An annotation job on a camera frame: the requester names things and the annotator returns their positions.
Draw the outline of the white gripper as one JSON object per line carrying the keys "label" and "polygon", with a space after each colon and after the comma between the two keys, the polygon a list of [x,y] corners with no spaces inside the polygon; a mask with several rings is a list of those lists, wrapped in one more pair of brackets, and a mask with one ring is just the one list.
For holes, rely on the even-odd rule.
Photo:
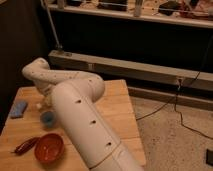
{"label": "white gripper", "polygon": [[52,84],[48,84],[48,83],[39,83],[36,86],[37,90],[39,93],[41,93],[44,97],[51,97],[51,92],[53,89],[53,85]]}

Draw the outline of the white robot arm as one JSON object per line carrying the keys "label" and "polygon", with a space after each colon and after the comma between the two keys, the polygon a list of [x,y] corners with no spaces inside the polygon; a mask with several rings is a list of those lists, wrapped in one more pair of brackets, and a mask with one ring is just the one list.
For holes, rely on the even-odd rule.
{"label": "white robot arm", "polygon": [[43,58],[25,65],[22,74],[50,99],[57,119],[90,171],[144,171],[95,106],[105,92],[101,76],[53,70]]}

